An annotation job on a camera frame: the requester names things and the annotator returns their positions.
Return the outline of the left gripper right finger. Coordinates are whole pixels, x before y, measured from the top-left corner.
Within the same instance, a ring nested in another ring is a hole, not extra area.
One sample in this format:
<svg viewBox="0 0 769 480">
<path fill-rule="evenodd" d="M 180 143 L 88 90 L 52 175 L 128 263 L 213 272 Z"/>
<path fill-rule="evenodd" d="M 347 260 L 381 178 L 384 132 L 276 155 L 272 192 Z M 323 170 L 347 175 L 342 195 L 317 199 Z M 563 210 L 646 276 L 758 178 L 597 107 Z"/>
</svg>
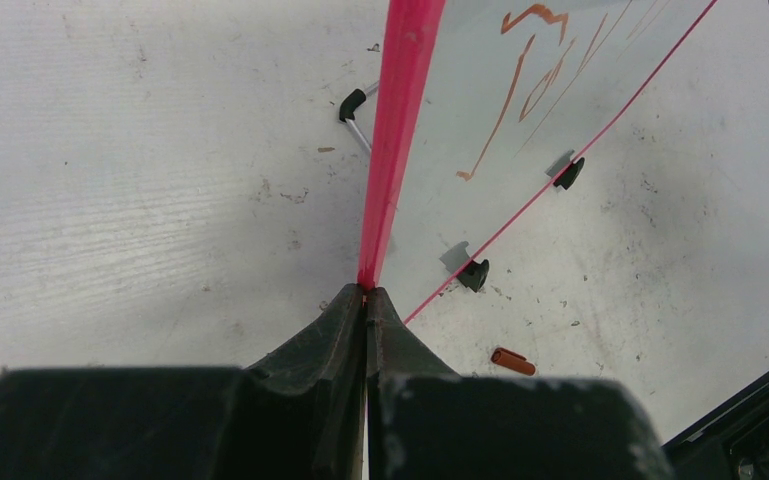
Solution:
<svg viewBox="0 0 769 480">
<path fill-rule="evenodd" d="M 594 378 L 463 376 L 367 295 L 373 479 L 669 479 L 640 403 Z"/>
</svg>

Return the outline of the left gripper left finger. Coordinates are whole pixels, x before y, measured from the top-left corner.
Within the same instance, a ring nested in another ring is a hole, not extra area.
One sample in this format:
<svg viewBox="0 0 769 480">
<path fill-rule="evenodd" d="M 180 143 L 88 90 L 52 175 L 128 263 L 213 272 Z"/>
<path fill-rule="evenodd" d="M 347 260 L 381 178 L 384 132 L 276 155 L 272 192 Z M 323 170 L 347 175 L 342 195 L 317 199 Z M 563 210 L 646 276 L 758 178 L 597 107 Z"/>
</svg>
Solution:
<svg viewBox="0 0 769 480">
<path fill-rule="evenodd" d="M 246 367 L 0 373 L 0 479 L 358 479 L 364 294 Z"/>
</svg>

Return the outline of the pink framed whiteboard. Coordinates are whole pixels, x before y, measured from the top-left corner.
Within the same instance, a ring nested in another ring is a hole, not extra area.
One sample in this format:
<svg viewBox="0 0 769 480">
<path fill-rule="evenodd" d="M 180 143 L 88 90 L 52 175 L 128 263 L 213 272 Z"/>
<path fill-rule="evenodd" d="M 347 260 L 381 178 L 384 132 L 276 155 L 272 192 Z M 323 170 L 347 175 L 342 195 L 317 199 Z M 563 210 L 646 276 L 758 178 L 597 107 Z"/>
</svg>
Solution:
<svg viewBox="0 0 769 480">
<path fill-rule="evenodd" d="M 370 156 L 358 282 L 409 320 L 591 147 L 708 1 L 392 1 L 379 79 L 340 119 Z"/>
</svg>

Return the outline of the red marker cap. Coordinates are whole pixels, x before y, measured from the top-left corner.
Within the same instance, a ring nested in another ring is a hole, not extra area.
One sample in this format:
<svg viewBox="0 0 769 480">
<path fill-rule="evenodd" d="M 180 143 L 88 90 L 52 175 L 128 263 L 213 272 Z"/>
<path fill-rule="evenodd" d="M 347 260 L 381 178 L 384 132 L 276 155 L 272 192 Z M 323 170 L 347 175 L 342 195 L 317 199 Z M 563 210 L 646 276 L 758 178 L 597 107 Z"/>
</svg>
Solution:
<svg viewBox="0 0 769 480">
<path fill-rule="evenodd" d="M 526 376 L 534 376 L 537 371 L 536 366 L 526 357 L 502 347 L 496 348 L 490 359 L 497 366 Z"/>
</svg>

